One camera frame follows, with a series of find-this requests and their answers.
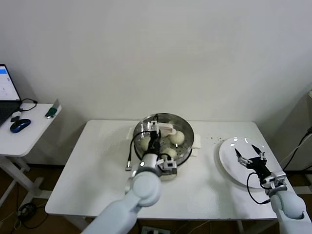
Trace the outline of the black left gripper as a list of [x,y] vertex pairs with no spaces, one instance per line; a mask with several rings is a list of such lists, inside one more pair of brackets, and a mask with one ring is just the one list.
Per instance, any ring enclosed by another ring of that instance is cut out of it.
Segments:
[[151,133],[150,133],[150,141],[148,144],[147,153],[148,154],[159,154],[160,151],[160,133],[159,131],[159,123],[158,123],[158,114],[155,114],[151,121]]

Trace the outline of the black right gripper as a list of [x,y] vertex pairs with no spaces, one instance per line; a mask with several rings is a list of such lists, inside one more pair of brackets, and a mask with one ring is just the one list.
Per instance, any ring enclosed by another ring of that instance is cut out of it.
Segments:
[[262,152],[258,147],[252,144],[252,148],[255,150],[259,157],[244,158],[241,153],[235,148],[237,160],[240,164],[247,164],[248,169],[254,170],[259,179],[265,179],[271,175],[271,171],[266,167],[265,152]]

